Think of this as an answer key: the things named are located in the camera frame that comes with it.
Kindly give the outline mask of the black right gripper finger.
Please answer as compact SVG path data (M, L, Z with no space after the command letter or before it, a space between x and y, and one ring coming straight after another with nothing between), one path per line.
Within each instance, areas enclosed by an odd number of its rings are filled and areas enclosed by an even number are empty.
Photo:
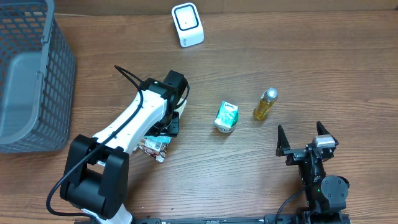
M284 156L285 151L290 150L290 144L287 140L287 137L285 135L284 129L281 125L278 125L278 130L277 130L277 147L276 147L276 152L275 154L277 156Z
M317 121L317 133L319 136L330 134L320 121Z

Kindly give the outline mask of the brown snack pouch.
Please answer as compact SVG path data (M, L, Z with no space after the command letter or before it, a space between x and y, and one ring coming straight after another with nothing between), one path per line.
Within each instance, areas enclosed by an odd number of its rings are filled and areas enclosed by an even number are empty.
M174 111L179 112L180 118L184 106L185 103L183 103L180 108L172 110L169 114L172 114ZM152 156L157 162L163 163L166 157L168 144L172 137L155 137L152 135L152 127L156 122L169 114L167 113L166 100L162 98L144 100L142 108L134 118L134 122L137 123L137 128L134 133L135 139L131 144L131 153L136 150L142 150L147 155Z

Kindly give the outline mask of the yellow dish soap bottle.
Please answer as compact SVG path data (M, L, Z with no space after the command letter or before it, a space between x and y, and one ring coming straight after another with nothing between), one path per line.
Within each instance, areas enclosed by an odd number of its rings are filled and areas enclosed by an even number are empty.
M253 116L258 120L265 120L273 104L278 99L278 91L271 87L261 96L261 99L253 111Z

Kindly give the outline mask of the green tissue canister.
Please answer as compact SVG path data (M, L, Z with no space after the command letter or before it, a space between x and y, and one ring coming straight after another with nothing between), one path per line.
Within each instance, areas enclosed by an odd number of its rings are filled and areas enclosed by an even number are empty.
M239 119L239 108L236 105L223 101L214 120L214 125L222 133L234 130Z

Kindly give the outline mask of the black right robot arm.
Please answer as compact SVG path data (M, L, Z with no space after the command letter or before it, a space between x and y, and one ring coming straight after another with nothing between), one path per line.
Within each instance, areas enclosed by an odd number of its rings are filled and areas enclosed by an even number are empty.
M321 122L317 122L317 135L304 148L292 149L282 126L277 130L276 156L286 157L287 166L297 166L303 189L290 196L278 209L275 223L349 223L346 208L349 181L338 175L327 175L323 163L334 157L339 142ZM293 215L281 217L283 208L293 199L305 194L307 206Z

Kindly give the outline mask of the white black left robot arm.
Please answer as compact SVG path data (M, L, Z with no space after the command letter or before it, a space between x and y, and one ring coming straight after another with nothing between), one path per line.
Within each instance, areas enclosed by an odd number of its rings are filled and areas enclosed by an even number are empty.
M144 136L178 134L176 110L187 87L183 75L168 75L162 82L148 78L108 127L92 137L78 135L57 184L60 197L95 223L132 223L133 215L124 205L130 155Z

